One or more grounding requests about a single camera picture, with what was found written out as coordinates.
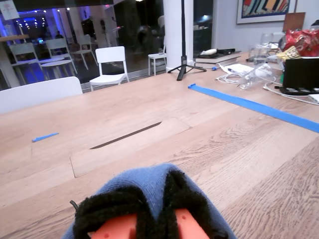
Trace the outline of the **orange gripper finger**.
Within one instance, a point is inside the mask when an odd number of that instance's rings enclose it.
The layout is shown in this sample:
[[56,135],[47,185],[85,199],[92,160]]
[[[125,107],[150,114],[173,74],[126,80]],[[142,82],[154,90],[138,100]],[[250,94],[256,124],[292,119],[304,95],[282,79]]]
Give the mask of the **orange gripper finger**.
[[209,215],[208,201],[191,189],[185,174],[166,177],[163,208],[156,222],[156,239],[228,239],[229,233]]
[[88,232],[99,229],[107,220],[137,215],[137,238],[156,239],[156,223],[141,190],[114,190],[96,194],[82,201],[75,212],[73,235],[88,239]]

